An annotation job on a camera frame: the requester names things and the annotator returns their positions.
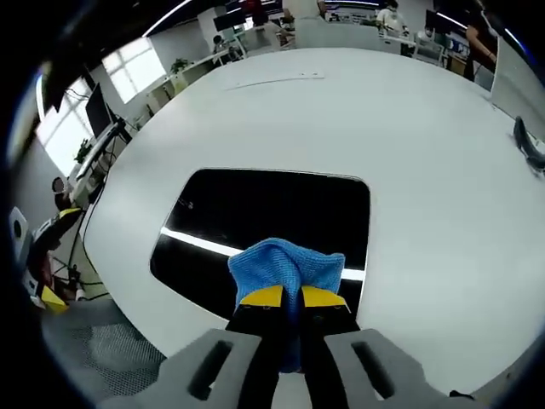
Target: blue cloth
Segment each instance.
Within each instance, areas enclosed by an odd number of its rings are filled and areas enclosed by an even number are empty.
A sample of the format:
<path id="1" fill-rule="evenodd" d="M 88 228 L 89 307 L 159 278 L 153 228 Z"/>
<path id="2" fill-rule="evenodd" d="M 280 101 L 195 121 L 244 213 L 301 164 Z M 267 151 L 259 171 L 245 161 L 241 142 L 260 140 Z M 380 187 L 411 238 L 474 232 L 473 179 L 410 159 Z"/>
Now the blue cloth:
<path id="1" fill-rule="evenodd" d="M 284 239 L 266 239 L 229 258 L 228 266 L 237 283 L 237 306 L 250 293 L 281 285 L 287 293 L 287 311 L 292 324 L 298 317 L 297 294 L 302 285 L 312 285 L 335 294 L 339 291 L 345 257 L 329 256 L 290 243 Z M 284 363 L 284 372 L 299 368 L 299 353 Z"/>

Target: computer monitor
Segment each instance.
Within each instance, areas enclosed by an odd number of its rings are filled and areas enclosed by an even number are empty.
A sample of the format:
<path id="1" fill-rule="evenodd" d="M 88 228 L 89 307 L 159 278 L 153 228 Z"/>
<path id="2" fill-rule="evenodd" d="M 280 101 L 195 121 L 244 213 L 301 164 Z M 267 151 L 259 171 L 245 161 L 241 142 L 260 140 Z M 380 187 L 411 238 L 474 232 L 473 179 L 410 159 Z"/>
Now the computer monitor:
<path id="1" fill-rule="evenodd" d="M 437 34 L 450 34 L 453 31 L 454 23 L 437 15 L 432 10 L 426 10 L 426 27 L 432 28 Z"/>
<path id="2" fill-rule="evenodd" d="M 91 128 L 93 129 L 96 138 L 98 138 L 113 122 L 110 110 L 104 101 L 104 96 L 102 96 L 100 85 L 97 85 L 93 90 L 93 93 L 87 101 L 85 111 L 87 112 L 89 123 L 91 124 Z"/>
<path id="3" fill-rule="evenodd" d="M 214 19 L 215 29 L 218 32 L 226 30 L 227 28 L 239 26 L 246 22 L 246 13 L 241 9 L 216 17 Z"/>

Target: white table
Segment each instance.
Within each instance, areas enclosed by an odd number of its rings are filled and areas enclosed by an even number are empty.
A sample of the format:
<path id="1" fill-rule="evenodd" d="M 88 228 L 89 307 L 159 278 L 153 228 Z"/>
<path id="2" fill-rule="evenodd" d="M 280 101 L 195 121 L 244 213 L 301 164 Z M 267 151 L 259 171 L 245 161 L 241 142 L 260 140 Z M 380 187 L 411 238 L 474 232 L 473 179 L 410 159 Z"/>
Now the white table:
<path id="1" fill-rule="evenodd" d="M 384 33 L 384 32 L 380 32 L 379 31 L 379 35 L 378 37 L 381 39 L 381 41 L 393 41 L 395 43 L 400 43 L 400 44 L 406 44 L 406 45 L 409 45 L 411 47 L 415 47 L 416 46 L 416 42 L 412 39 L 410 39 L 410 36 L 398 36 L 398 37 L 395 37 L 395 36 L 388 36 L 387 33 Z"/>
<path id="2" fill-rule="evenodd" d="M 199 78 L 212 71 L 214 69 L 214 64 L 217 60 L 219 60 L 220 64 L 223 66 L 223 61 L 221 60 L 221 57 L 228 54 L 229 50 L 224 49 L 219 53 L 209 55 L 208 57 L 204 57 L 202 60 L 193 62 L 190 66 L 188 66 L 181 72 L 181 76 L 184 78 L 187 85 L 191 85 Z"/>
<path id="3" fill-rule="evenodd" d="M 282 81 L 298 72 L 323 78 Z M 258 85 L 237 88 L 248 83 Z M 419 360 L 435 388 L 472 392 L 535 339 L 545 286 L 545 183 L 487 95 L 436 66 L 367 50 L 300 49 L 214 70 L 119 157 L 87 252 L 129 320 L 170 356 L 226 324 L 149 270 L 194 171 L 360 177 L 371 219 L 358 323 Z"/>

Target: office chair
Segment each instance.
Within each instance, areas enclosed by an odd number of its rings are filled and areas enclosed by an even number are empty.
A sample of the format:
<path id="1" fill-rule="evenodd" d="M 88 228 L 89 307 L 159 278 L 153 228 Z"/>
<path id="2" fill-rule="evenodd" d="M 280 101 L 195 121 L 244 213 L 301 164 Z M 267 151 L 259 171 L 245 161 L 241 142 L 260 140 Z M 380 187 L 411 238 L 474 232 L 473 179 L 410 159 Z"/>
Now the office chair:
<path id="1" fill-rule="evenodd" d="M 434 41 L 422 41 L 415 34 L 415 53 L 413 58 L 434 64 L 435 66 L 442 66 L 443 56 L 445 55 L 445 47 L 441 44 L 437 44 Z"/>
<path id="2" fill-rule="evenodd" d="M 42 335 L 66 375 L 96 405 L 141 392 L 157 380 L 165 359 L 109 299 L 44 315 Z"/>

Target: potted plant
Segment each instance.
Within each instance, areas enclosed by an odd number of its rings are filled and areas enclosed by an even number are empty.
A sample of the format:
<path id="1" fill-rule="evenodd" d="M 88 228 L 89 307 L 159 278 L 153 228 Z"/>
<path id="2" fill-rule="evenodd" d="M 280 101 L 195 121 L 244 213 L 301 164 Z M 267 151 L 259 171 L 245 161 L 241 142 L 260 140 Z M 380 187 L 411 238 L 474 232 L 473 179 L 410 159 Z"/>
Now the potted plant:
<path id="1" fill-rule="evenodd" d="M 74 160 L 78 162 L 79 164 L 82 164 L 85 160 L 85 157 L 87 157 L 87 154 L 93 147 L 89 143 L 89 139 L 84 139 L 79 146 L 79 150 L 77 151 L 76 158 Z"/>
<path id="2" fill-rule="evenodd" d="M 183 71 L 189 65 L 189 60 L 184 58 L 176 58 L 176 61 L 170 67 L 170 72 L 172 75 L 176 75 L 178 72 Z"/>

